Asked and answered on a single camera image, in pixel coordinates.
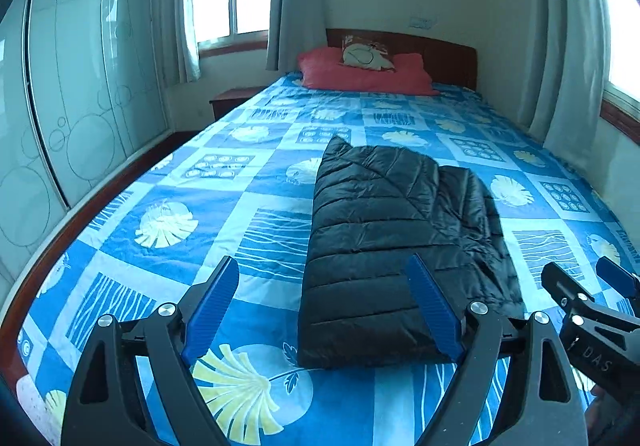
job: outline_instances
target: wooden headboard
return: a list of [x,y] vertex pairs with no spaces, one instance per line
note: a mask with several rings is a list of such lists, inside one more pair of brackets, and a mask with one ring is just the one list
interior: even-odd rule
[[367,40],[385,44],[393,54],[416,52],[422,55],[424,69],[434,82],[466,86],[476,89],[478,79],[478,54],[465,45],[456,45],[432,38],[398,34],[396,32],[366,31],[354,29],[327,29],[326,39],[330,47],[342,47],[345,34],[354,34]]

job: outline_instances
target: sliding wardrobe door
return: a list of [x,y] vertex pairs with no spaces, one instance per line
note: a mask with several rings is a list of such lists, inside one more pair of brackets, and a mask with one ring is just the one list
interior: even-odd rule
[[45,150],[71,206],[125,160],[104,67],[102,0],[32,0],[31,83]]
[[38,146],[24,79],[24,11],[0,22],[0,305],[65,208]]
[[107,82],[127,155],[166,130],[154,64],[150,3],[102,0]]

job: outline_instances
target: silver screw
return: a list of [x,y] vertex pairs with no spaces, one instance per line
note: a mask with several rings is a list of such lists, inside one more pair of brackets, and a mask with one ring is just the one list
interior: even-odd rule
[[487,312],[489,312],[489,309],[487,308],[487,306],[482,303],[481,301],[474,301],[471,304],[471,312],[475,313],[475,314],[487,314]]
[[175,305],[173,303],[165,303],[158,307],[158,314],[161,316],[173,316],[175,312]]
[[98,327],[108,327],[113,323],[113,316],[110,314],[103,314],[98,318]]
[[544,312],[536,312],[535,314],[533,314],[533,317],[538,323],[542,323],[543,325],[549,323],[549,316],[547,316]]

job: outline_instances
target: nightstand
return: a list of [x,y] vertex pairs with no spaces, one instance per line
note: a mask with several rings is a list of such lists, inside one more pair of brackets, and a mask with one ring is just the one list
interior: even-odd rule
[[251,99],[257,93],[267,88],[266,86],[252,86],[251,88],[232,88],[215,96],[209,101],[213,108],[213,119],[218,121],[236,106]]

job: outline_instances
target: wardrobe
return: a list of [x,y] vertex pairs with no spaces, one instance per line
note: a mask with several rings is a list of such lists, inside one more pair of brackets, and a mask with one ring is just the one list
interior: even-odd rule
[[151,0],[14,0],[0,22],[0,305],[68,213],[168,130]]

